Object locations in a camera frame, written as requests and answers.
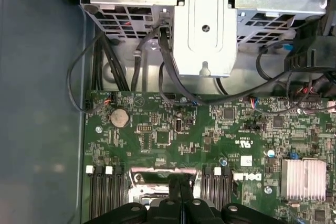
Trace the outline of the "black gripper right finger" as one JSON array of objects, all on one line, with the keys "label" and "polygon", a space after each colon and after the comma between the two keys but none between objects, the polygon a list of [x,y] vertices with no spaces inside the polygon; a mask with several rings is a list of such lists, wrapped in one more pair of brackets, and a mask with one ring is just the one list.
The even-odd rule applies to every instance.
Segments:
[{"label": "black gripper right finger", "polygon": [[285,223],[244,205],[229,203],[219,211],[212,202],[194,198],[190,181],[181,177],[182,223]]}]

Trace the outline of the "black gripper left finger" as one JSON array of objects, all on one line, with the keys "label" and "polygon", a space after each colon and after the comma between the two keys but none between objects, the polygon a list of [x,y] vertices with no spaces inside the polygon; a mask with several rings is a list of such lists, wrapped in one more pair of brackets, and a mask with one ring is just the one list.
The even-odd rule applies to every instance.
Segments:
[{"label": "black gripper left finger", "polygon": [[169,182],[169,196],[156,199],[146,208],[140,203],[128,203],[87,223],[180,223],[181,178],[173,177]]}]

